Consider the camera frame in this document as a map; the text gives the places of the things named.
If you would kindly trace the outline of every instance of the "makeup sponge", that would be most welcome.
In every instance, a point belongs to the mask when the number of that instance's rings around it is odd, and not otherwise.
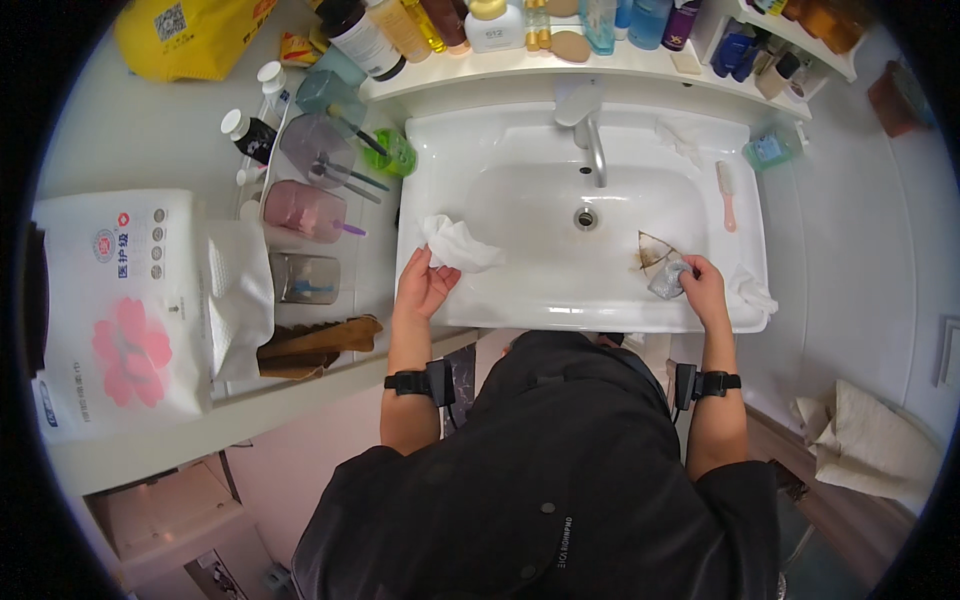
[[[546,0],[546,11],[551,16],[573,16],[579,9],[578,0]]]
[[[557,32],[553,35],[550,52],[568,62],[587,62],[590,58],[590,44],[576,32]]]

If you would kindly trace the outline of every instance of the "pink cup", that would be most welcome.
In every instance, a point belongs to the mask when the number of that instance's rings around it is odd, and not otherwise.
[[[299,181],[277,181],[263,201],[267,225],[293,231],[318,244],[340,239],[347,218],[343,199]]]

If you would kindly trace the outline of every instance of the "person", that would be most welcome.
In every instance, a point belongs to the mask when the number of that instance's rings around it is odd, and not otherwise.
[[[430,258],[400,276],[389,374],[431,360],[460,279]],[[736,373],[723,277],[684,260],[702,371]],[[386,390],[382,445],[336,468],[294,554],[301,597],[775,597],[775,473],[748,461],[739,390],[696,401],[683,465],[660,384],[623,352],[526,332],[442,440],[430,397]]]

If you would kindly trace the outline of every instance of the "pink flower print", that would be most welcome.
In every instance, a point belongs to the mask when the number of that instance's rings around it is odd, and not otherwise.
[[[148,330],[143,302],[124,298],[116,308],[116,324],[98,321],[93,325],[93,351],[107,365],[104,392],[117,406],[127,406],[136,394],[154,408],[163,399],[158,371],[173,357],[170,338],[160,323]]]

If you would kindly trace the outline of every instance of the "black wrist device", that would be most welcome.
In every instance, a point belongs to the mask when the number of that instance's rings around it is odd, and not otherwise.
[[[435,406],[453,404],[453,369],[445,358],[430,361],[425,371],[397,371],[387,375],[383,387],[396,390],[397,396],[421,394],[433,398]]]
[[[674,375],[674,406],[689,410],[690,402],[703,396],[726,396],[727,390],[740,389],[740,375],[723,371],[698,372],[696,365],[677,365]]]

